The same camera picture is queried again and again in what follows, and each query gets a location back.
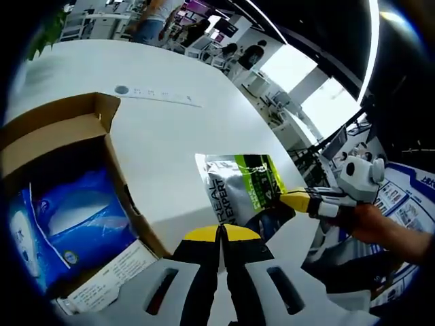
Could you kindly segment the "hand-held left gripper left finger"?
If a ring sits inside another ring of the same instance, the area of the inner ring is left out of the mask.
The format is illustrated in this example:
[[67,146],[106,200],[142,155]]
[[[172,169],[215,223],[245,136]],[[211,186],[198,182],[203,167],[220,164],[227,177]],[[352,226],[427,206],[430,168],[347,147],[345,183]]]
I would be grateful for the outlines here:
[[82,325],[206,325],[218,285],[220,227],[195,229],[174,254],[121,286],[114,303]]

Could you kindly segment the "person's right hand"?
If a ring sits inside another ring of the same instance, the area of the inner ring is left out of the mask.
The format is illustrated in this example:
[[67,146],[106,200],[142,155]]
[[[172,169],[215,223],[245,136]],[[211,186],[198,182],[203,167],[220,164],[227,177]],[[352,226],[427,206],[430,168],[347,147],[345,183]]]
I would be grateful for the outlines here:
[[345,206],[336,217],[326,217],[325,220],[362,242],[377,244],[386,235],[392,222],[373,204]]

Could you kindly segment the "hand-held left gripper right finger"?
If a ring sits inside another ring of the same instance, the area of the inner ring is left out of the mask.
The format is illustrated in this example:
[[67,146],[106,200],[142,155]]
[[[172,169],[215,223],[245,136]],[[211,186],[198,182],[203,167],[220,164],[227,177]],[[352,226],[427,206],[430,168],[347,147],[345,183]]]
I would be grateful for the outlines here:
[[331,301],[326,286],[298,266],[274,258],[254,231],[220,231],[227,285],[237,325],[375,325],[378,318]]

